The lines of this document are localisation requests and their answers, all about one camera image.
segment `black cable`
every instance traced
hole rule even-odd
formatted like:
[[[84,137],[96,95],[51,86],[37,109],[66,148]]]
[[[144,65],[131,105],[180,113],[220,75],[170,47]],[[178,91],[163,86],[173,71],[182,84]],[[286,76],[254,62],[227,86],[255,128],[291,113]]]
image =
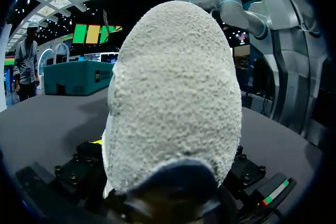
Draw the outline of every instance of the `black cable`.
[[[266,112],[265,112],[265,106],[266,106],[266,102],[267,102],[267,99],[266,99],[266,96],[264,96],[264,101],[262,103],[262,107],[263,109],[261,110],[260,114],[266,116]]]

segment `colorful banner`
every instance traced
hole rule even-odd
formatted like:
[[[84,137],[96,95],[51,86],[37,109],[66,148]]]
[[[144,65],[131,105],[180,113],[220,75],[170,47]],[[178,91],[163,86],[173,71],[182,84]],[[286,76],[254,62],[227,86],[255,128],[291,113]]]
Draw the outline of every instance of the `colorful banner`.
[[[100,25],[89,25],[89,29],[87,30],[88,25],[85,24],[77,24],[75,27],[75,32],[73,34],[73,44],[97,44],[99,34],[100,41],[99,43],[105,43],[109,36],[106,26]],[[122,27],[120,26],[110,26],[109,27],[110,33],[115,33],[117,31],[122,31]]]
[[[5,66],[13,64],[14,64],[14,58],[5,58]]]

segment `teal booth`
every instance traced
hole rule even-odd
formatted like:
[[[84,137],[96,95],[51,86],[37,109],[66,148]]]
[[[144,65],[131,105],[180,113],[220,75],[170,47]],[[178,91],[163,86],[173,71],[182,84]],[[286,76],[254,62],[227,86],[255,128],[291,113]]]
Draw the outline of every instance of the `teal booth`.
[[[114,64],[92,60],[45,66],[45,94],[90,95],[108,87],[113,66]]]

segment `fuzzy texture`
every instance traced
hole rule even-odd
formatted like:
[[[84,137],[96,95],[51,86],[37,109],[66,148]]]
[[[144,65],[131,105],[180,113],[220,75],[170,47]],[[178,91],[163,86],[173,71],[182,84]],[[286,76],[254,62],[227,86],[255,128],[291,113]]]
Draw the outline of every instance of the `fuzzy texture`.
[[[230,170],[240,89],[221,28],[196,5],[167,2],[141,18],[114,65],[108,106],[103,158],[116,190],[186,157],[210,167],[218,185]]]

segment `curved white wall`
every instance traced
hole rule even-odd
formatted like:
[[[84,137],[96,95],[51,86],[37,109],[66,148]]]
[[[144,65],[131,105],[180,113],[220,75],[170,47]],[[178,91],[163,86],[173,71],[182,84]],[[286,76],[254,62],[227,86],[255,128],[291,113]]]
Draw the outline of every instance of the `curved white wall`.
[[[6,24],[2,33],[0,35],[0,112],[7,108],[6,97],[5,97],[5,87],[4,87],[4,66],[5,66],[5,55],[6,55],[6,45],[8,43],[9,35],[11,33],[12,25]]]

